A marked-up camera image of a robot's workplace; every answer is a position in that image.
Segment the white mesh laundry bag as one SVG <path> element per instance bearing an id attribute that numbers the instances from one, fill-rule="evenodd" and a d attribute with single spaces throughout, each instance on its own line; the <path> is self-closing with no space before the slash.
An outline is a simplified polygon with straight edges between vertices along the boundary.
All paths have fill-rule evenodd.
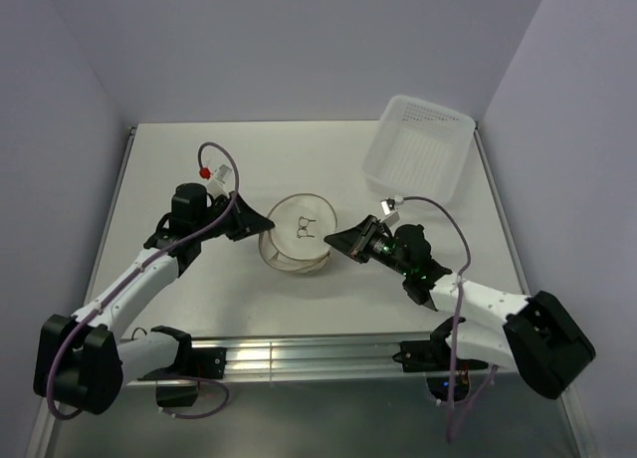
<path id="1" fill-rule="evenodd" d="M 324 237 L 335 232 L 337 214 L 315 193 L 296 193 L 277 202 L 267 215 L 275 227 L 259 235 L 259 254 L 272 269 L 295 275 L 317 273 L 329 261 Z"/>

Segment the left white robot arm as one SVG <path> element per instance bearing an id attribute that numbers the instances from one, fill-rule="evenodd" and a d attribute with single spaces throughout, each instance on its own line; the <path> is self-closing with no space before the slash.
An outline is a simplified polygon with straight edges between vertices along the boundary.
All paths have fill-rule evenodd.
<path id="1" fill-rule="evenodd" d="M 190 334 L 168 326 L 154 327 L 136 341 L 124 342 L 123 334 L 186 272 L 203 242 L 220 236 L 237 242 L 274 226 L 236 191 L 212 193 L 199 183 L 177 186 L 169 211 L 126 271 L 70 316 L 52 315 L 43 324 L 33 388 L 50 413 L 61 420 L 82 412 L 99 415 L 132 381 L 189 373 L 194 364 Z"/>

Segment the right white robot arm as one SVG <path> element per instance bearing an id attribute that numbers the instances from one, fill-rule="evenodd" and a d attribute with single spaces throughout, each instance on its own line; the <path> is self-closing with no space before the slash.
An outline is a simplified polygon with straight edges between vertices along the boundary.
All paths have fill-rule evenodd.
<path id="1" fill-rule="evenodd" d="M 432 359 L 441 367 L 460 360 L 489 363 L 516 371 L 534 392 L 556 399 L 596 357 L 555 295 L 511 294 L 459 278 L 433 258 L 421 225 L 390 230 L 369 215 L 324 241 L 359 264 L 374 260 L 401 275 L 416 305 L 451 314 L 430 337 Z"/>

